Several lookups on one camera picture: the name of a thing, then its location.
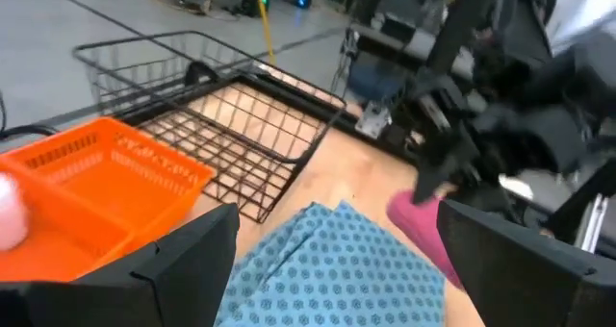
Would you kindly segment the orange plastic basket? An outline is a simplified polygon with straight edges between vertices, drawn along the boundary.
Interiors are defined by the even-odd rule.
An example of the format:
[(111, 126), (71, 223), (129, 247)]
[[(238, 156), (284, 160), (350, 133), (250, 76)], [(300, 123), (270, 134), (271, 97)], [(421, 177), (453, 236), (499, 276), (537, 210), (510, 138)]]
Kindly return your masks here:
[(2, 162), (0, 173), (16, 180), (29, 224), (25, 240), (0, 251), (0, 282), (68, 282), (134, 250), (128, 231), (114, 222)]
[(131, 249), (170, 231), (216, 174), (110, 117), (12, 149), (0, 162), (122, 227)]

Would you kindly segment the silver aluminium bar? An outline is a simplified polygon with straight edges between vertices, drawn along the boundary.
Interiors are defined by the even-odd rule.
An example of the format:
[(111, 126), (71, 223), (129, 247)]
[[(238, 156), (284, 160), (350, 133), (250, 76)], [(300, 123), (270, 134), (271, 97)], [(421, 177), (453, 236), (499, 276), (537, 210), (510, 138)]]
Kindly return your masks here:
[(598, 194), (595, 200), (588, 204), (577, 229), (575, 247), (589, 253), (595, 252), (608, 203), (608, 197)]

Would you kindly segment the silver corner bracket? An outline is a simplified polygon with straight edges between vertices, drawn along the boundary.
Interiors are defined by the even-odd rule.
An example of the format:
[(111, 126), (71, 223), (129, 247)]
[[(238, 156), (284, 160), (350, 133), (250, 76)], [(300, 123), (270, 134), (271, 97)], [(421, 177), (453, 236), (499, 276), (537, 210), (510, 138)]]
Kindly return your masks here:
[(369, 138), (378, 139), (390, 124), (388, 108), (381, 103), (369, 101), (355, 124), (355, 130)]

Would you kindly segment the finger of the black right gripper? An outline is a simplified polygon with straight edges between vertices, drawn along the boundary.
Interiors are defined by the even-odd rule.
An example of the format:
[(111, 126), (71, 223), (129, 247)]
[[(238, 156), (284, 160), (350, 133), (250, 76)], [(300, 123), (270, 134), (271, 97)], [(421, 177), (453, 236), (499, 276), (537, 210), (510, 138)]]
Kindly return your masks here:
[(418, 176), (412, 201), (425, 202), (438, 187), (470, 165), (479, 154), (465, 125), (449, 128), (428, 138), (419, 148)]
[(499, 159), (474, 159), (461, 166), (458, 200), (506, 200), (507, 193), (500, 183), (504, 169)]

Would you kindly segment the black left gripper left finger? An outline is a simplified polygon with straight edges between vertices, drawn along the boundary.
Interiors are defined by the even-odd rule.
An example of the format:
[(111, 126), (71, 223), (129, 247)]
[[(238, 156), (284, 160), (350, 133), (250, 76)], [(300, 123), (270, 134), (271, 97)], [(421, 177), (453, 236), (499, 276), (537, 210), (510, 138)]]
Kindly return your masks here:
[(80, 280), (79, 327), (212, 327), (236, 254), (235, 203), (219, 205)]

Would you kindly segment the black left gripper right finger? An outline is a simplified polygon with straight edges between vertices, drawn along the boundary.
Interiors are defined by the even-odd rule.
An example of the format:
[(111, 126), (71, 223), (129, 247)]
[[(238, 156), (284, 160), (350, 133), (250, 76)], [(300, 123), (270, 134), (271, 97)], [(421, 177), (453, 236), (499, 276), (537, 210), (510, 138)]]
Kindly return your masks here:
[(486, 327), (616, 327), (616, 261), (449, 200), (437, 228)]

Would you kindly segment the blue patterned cloth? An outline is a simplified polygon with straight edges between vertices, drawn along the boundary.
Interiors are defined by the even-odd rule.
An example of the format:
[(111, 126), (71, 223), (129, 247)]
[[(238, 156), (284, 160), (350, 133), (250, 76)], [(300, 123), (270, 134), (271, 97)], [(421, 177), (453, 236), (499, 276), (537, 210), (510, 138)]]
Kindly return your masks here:
[(348, 203), (313, 203), (236, 262), (214, 327), (444, 327), (444, 288)]

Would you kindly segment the pink bandage roll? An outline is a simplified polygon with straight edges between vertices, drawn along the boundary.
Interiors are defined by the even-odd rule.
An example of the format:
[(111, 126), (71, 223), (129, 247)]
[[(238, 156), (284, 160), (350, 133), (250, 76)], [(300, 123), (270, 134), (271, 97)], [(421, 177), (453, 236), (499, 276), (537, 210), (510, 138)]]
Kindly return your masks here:
[(440, 197), (416, 205), (412, 203), (412, 189), (397, 192), (389, 201), (387, 215), (458, 289), (464, 290), (440, 238), (437, 229)]

